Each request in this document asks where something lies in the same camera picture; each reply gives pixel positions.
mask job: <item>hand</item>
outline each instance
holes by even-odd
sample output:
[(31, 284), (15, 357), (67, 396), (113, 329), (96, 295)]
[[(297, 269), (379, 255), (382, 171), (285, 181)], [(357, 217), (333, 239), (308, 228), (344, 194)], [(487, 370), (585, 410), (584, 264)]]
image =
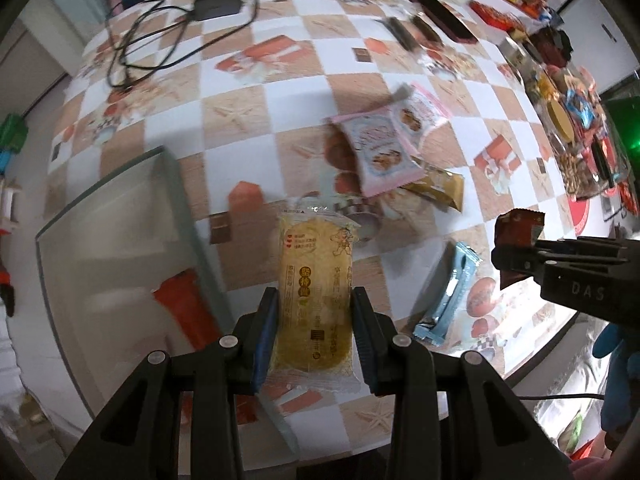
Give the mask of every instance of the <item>hand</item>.
[(640, 392), (640, 333), (609, 324), (593, 345), (593, 356), (611, 354), (600, 425), (620, 441), (638, 408)]

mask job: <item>yellow cake package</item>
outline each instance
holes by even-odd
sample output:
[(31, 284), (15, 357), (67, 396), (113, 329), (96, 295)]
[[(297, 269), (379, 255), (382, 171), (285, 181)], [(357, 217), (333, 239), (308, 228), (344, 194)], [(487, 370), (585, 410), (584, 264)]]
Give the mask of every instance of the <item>yellow cake package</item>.
[(358, 391), (350, 313), (352, 248), (358, 225), (332, 212), (280, 216), (280, 318), (270, 380)]

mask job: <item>cartoon figure on package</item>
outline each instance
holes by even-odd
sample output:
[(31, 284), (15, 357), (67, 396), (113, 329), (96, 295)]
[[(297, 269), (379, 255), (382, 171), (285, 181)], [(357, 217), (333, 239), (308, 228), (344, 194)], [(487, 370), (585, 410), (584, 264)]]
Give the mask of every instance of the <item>cartoon figure on package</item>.
[(402, 162), (402, 154), (398, 150), (377, 153), (371, 159), (371, 165), (378, 171), (388, 171)]
[(422, 123), (409, 108), (402, 109), (401, 121), (413, 132), (419, 132), (422, 128)]
[(336, 242), (338, 247), (334, 251), (334, 256), (340, 256), (343, 252), (351, 254), (351, 246), (353, 245), (353, 235), (350, 229), (341, 228), (335, 235), (332, 235), (330, 240)]

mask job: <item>white cabinet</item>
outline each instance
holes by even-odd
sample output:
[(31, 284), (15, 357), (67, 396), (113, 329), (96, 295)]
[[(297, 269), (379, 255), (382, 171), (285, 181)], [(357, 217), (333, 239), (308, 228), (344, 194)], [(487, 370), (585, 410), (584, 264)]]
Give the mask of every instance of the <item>white cabinet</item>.
[(584, 66), (603, 92), (630, 75), (640, 64), (599, 0), (574, 0), (563, 12), (561, 27), (574, 48), (572, 62)]

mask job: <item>checkered tablecloth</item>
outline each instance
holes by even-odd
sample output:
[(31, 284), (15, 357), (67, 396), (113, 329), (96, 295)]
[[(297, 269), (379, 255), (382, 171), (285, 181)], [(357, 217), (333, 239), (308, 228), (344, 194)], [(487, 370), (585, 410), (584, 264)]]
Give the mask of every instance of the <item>checkered tablecloth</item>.
[[(476, 349), (507, 376), (571, 311), (540, 300), (531, 280), (502, 295), (494, 290), (495, 218), (514, 207), (533, 208), (546, 213), (546, 238), (574, 236), (574, 228), (562, 177), (524, 89), (508, 79), (500, 51), (485, 39), (485, 26), (466, 1), (441, 1), (479, 38), (478, 44), (463, 45), (440, 34), (474, 62), (473, 70), (454, 81), (425, 70), (380, 21), (406, 18), (405, 0), (260, 0), (258, 18), (249, 27), (128, 94), (113, 91), (105, 80), (111, 50), (102, 31), (87, 46), (84, 67), (66, 90), (52, 142), (46, 215), (133, 157), (166, 146), (180, 162), (196, 228), (220, 287), (240, 316), (255, 310), (265, 286), (276, 285), (273, 248), (283, 205), (309, 195), (329, 196), (338, 208), (359, 200), (340, 150), (334, 152), (341, 140), (327, 118), (386, 104), (401, 84), (418, 82), (453, 113), (450, 124), (430, 135), (423, 155), (464, 176), (463, 211), (436, 207), (402, 190), (364, 203), (379, 231), (354, 252), (353, 284), (365, 286), (375, 309), (405, 329), (438, 244), (443, 237), (465, 241), (482, 257), (479, 285), (463, 298), (440, 351)], [(192, 2), (171, 0), (179, 6)], [(114, 33), (126, 32), (148, 7), (117, 16)], [(170, 60), (245, 22), (249, 7), (240, 15), (191, 23)], [(175, 10), (158, 14), (142, 32), (179, 16)], [(176, 37), (172, 32), (150, 38), (131, 49), (129, 61), (161, 61)], [(273, 38), (281, 43), (264, 54), (271, 56), (269, 62), (247, 68), (247, 49), (273, 45), (268, 42)], [(522, 162), (504, 194), (494, 191), (474, 162), (498, 136)], [(394, 400), (369, 395), (364, 384), (348, 394), (288, 388), (270, 394), (296, 433), (302, 460), (389, 441)]]

